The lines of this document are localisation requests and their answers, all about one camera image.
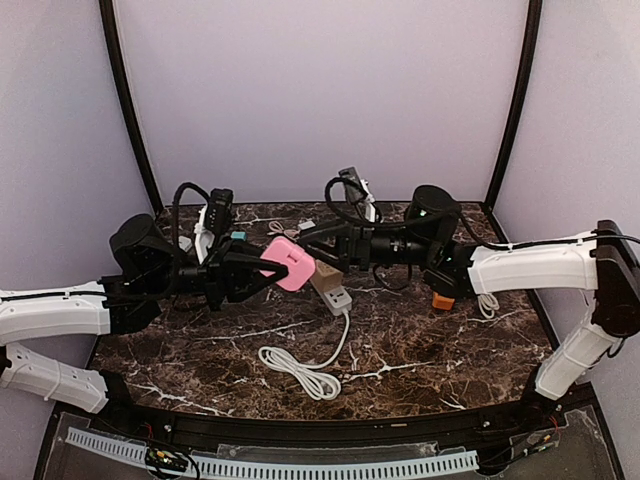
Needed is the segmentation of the pink plug adapter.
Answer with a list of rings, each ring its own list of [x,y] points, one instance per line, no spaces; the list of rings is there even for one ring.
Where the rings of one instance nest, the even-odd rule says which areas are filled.
[[[273,239],[260,258],[287,267],[288,274],[276,284],[289,292],[300,290],[316,270],[315,259],[284,236]]]

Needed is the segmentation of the beige cube socket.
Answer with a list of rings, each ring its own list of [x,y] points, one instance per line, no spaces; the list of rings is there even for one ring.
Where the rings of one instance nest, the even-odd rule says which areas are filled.
[[[319,294],[327,293],[342,286],[343,273],[321,260],[315,260],[315,271],[310,282]]]

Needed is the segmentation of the teal usb charger plug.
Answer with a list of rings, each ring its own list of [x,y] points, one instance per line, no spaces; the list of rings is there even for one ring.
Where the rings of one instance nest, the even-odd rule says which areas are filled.
[[[244,232],[244,231],[233,231],[233,232],[230,234],[230,238],[231,238],[232,240],[246,241],[246,240],[247,240],[247,238],[248,238],[248,235],[247,235],[247,233],[246,233],[246,232]]]

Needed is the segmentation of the white usb charger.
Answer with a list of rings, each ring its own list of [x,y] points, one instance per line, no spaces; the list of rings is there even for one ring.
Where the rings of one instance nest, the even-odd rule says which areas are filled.
[[[302,222],[298,225],[298,229],[300,231],[305,231],[305,230],[309,230],[311,228],[314,228],[316,226],[316,224],[313,221],[305,221]]]

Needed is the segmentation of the white power strip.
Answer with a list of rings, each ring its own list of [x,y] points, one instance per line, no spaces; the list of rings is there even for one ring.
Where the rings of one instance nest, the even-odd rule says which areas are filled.
[[[351,311],[352,297],[343,286],[323,292],[320,296],[334,316],[341,316]]]

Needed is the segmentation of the white adapter plug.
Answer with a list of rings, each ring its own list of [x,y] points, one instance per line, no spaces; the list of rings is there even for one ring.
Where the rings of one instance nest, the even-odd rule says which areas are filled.
[[[178,244],[181,250],[185,253],[188,253],[193,248],[193,242],[190,238],[185,236],[180,236],[178,238]]]

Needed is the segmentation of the orange power strip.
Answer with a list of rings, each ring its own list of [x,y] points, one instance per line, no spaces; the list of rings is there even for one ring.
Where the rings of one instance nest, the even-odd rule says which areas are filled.
[[[432,307],[436,310],[451,311],[455,303],[456,303],[455,298],[449,298],[449,297],[440,295],[437,292],[433,293]]]

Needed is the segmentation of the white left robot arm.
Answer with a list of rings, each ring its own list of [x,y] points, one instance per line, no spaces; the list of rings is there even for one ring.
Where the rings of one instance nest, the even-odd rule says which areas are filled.
[[[1,294],[1,385],[98,413],[129,394],[122,378],[37,354],[24,341],[73,334],[127,335],[144,330],[174,295],[203,296],[208,307],[241,302],[287,277],[289,269],[262,248],[228,235],[233,193],[203,195],[214,240],[201,261],[179,245],[178,219],[165,238],[153,216],[125,221],[109,240],[122,272],[66,288]]]

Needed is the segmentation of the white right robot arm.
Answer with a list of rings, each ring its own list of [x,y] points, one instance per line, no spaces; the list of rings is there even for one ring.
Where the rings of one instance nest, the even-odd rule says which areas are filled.
[[[473,298],[511,290],[578,289],[591,291],[595,304],[537,368],[533,394],[558,400],[617,343],[639,332],[639,261],[615,222],[559,239],[470,244],[454,239],[468,228],[460,204],[433,185],[414,190],[398,222],[353,217],[327,197],[336,220],[300,233],[298,243],[324,263],[343,272],[356,266],[418,267],[435,294]]]

